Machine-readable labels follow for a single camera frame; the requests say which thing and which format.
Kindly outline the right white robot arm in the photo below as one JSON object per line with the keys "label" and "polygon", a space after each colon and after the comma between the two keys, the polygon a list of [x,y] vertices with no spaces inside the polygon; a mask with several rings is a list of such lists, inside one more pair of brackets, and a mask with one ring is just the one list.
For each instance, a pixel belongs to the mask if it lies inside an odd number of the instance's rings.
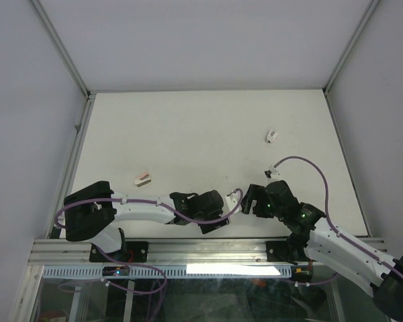
{"label": "right white robot arm", "polygon": [[403,256],[395,258],[348,234],[325,212],[300,202],[283,180],[250,184],[242,212],[278,219],[290,230],[279,258],[292,263],[306,257],[324,264],[371,296],[384,315],[403,321]]}

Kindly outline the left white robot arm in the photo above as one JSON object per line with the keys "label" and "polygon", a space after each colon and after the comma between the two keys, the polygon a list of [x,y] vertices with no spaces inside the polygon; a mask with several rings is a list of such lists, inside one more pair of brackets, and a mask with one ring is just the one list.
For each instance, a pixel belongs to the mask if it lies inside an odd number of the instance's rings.
{"label": "left white robot arm", "polygon": [[151,221],[184,226],[195,223],[203,234],[230,223],[226,217],[239,210],[238,195],[222,197],[218,191],[171,193],[165,197],[130,197],[115,192],[108,181],[95,182],[64,198],[64,230],[69,242],[88,241],[112,260],[127,253],[119,221]]}

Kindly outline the pink white mini stapler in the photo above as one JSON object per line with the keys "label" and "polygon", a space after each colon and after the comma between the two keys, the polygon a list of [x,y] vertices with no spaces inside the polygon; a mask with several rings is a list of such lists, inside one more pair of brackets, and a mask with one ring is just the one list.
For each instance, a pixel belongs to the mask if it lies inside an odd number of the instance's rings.
{"label": "pink white mini stapler", "polygon": [[151,183],[151,182],[152,182],[152,178],[151,178],[149,172],[144,172],[143,174],[137,176],[137,177],[134,179],[134,185],[135,185],[136,187],[142,187],[142,186],[144,186],[144,185],[146,185],[146,184],[149,184],[149,183]]}

